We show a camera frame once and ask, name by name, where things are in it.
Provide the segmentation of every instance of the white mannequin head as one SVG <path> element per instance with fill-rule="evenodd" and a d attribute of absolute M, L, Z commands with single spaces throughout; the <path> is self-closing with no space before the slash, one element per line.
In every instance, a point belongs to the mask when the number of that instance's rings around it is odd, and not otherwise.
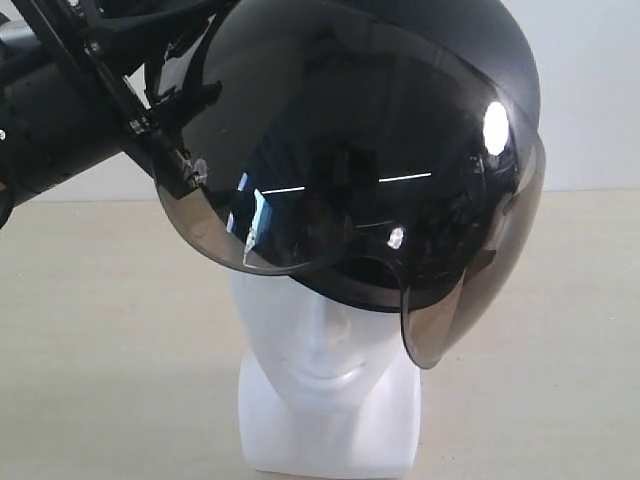
<path fill-rule="evenodd" d="M 293 409 L 357 408 L 403 353 L 395 314 L 336 303 L 289 277 L 230 277 L 258 363 Z"/>

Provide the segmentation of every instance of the table surface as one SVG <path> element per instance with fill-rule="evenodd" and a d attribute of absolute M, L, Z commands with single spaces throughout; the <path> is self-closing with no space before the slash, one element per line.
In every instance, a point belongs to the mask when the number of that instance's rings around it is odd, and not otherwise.
<path fill-rule="evenodd" d="M 408 478 L 640 478 L 638 279 L 640 192 L 546 194 L 502 295 L 423 374 Z M 0 478 L 263 478 L 237 428 L 246 349 L 223 270 L 159 204 L 21 207 L 0 233 Z"/>

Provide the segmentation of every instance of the mannequin head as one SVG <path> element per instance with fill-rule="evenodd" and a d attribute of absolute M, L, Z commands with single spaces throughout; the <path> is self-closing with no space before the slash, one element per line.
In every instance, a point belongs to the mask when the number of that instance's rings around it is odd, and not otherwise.
<path fill-rule="evenodd" d="M 296 410 L 358 407 L 404 354 L 397 314 L 336 303 L 289 277 L 229 274 L 258 363 Z"/>

